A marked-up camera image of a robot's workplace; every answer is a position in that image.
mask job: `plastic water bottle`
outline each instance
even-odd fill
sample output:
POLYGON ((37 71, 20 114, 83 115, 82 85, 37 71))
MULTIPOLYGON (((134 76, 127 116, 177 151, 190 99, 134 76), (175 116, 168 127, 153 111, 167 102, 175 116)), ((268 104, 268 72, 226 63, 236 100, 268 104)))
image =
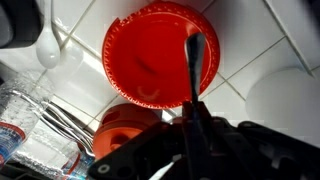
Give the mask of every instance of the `plastic water bottle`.
POLYGON ((37 87, 35 77, 40 77, 40 74, 18 74, 0 86, 0 167, 24 142, 39 120, 33 113, 37 108, 12 92, 22 92, 37 101, 48 98, 49 93, 37 87))
POLYGON ((13 159, 57 180, 84 180, 94 161, 80 152, 77 143, 60 136, 41 121, 13 159))

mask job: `white plastic spoon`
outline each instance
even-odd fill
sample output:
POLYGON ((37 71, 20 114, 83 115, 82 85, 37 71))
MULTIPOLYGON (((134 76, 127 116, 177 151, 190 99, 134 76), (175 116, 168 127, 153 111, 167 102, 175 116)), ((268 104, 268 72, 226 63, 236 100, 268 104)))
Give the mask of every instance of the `white plastic spoon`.
POLYGON ((37 57, 46 69, 52 69, 60 61, 60 48, 51 27, 52 0, 44 1, 44 25, 37 41, 37 57))

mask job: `red plate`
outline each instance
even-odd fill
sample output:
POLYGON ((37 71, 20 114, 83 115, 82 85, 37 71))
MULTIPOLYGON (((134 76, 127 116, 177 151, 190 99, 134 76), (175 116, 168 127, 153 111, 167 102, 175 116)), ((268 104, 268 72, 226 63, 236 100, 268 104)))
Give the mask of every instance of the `red plate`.
POLYGON ((200 92, 215 76, 219 43, 199 13, 171 2, 152 3, 109 28, 103 65, 112 86, 129 101, 165 109, 190 100, 184 42, 196 32, 206 36, 200 92))

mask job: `orange container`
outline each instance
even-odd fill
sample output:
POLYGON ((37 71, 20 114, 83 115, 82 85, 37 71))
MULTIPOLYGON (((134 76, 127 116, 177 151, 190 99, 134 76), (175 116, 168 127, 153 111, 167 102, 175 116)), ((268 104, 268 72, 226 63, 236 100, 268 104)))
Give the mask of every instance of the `orange container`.
POLYGON ((96 160, 106 156, 161 119, 151 109, 121 104, 107 110, 93 138, 96 160))

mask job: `black plastic object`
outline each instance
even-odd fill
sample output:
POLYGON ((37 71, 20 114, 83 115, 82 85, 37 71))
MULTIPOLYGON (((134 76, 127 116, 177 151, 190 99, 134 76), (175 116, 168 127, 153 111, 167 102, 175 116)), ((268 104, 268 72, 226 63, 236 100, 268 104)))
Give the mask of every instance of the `black plastic object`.
POLYGON ((0 48, 30 46, 40 32, 35 0, 0 0, 0 48))
POLYGON ((203 102, 197 108, 202 136, 192 125, 193 105, 184 102, 182 117, 147 128, 95 162, 88 178, 147 180, 174 160, 161 180, 320 179, 320 149, 249 121, 235 128, 203 102))
POLYGON ((1 180, 50 180, 50 178, 25 167, 24 165, 10 160, 0 170, 1 180))

